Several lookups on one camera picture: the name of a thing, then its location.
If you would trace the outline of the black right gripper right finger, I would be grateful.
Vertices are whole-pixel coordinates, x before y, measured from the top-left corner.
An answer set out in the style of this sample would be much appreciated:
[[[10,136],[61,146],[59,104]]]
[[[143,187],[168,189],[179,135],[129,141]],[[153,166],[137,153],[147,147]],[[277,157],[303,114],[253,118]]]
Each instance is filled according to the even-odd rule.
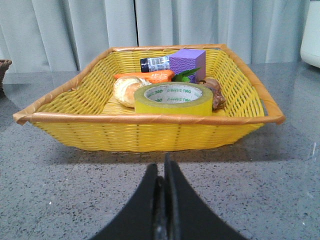
[[[165,203],[170,240],[244,240],[216,215],[188,183],[177,162],[165,156]]]

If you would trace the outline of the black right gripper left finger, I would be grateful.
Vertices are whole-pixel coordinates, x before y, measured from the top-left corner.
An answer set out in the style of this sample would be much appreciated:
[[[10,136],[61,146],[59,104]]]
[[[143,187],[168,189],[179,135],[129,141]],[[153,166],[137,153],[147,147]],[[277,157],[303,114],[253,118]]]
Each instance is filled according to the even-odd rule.
[[[166,238],[166,198],[164,178],[157,165],[146,168],[138,188],[93,240],[164,240]]]

